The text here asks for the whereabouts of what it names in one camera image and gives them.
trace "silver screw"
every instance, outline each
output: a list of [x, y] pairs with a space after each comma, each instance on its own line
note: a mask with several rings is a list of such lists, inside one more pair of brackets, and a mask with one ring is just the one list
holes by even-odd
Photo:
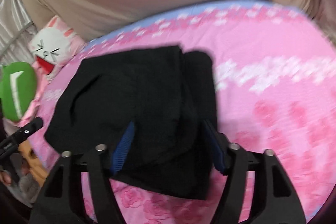
[[266, 154], [267, 156], [270, 156], [270, 157], [272, 157], [272, 156], [275, 155], [275, 153], [274, 153], [274, 151], [273, 151], [272, 149], [266, 149], [266, 150], [265, 150], [265, 154]]
[[105, 151], [107, 149], [106, 144], [99, 144], [96, 146], [97, 151]]
[[71, 152], [70, 151], [64, 151], [63, 153], [62, 153], [62, 157], [63, 158], [69, 158], [71, 156]]
[[230, 144], [229, 144], [229, 147], [230, 147], [232, 150], [239, 150], [239, 148], [240, 148], [239, 144], [237, 144], [237, 143], [230, 143]]

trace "bed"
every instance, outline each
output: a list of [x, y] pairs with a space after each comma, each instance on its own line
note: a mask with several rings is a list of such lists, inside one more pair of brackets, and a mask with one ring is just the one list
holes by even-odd
[[[43, 134], [81, 60], [177, 43], [184, 51], [203, 50], [212, 57], [219, 130], [247, 150], [276, 151], [309, 221], [336, 183], [336, 55], [304, 14], [264, 0], [194, 5], [91, 41], [44, 92], [37, 115], [45, 125], [29, 138], [43, 165], [51, 169], [59, 157]], [[253, 180], [250, 172], [241, 220], [248, 217]], [[86, 212], [95, 219], [85, 173], [82, 184]], [[213, 170], [209, 197], [201, 201], [111, 180], [128, 224], [208, 224], [224, 184], [225, 178]]]

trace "plush toy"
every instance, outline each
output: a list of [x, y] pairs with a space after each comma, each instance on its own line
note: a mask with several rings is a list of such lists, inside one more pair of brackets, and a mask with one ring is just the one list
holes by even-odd
[[18, 122], [25, 114], [37, 89], [34, 69], [25, 62], [15, 62], [3, 68], [0, 98], [3, 116]]
[[29, 48], [51, 81], [84, 45], [84, 40], [72, 28], [54, 16], [31, 40]]

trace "pink plush ear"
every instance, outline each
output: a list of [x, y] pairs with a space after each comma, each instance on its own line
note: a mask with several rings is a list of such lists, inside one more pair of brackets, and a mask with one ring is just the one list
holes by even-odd
[[31, 40], [29, 48], [51, 81], [84, 46], [84, 40], [74, 29], [68, 27], [60, 17], [54, 16]]

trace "black garment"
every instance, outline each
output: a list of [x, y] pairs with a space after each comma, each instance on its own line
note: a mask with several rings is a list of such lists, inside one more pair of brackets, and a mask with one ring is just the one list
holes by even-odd
[[135, 137], [114, 178], [163, 194], [205, 199], [211, 161], [199, 128], [202, 118], [216, 124], [216, 107], [211, 60], [194, 54], [197, 62], [179, 47], [162, 47], [84, 60], [57, 103], [46, 140], [59, 153], [80, 155], [101, 143], [113, 152], [133, 121]]

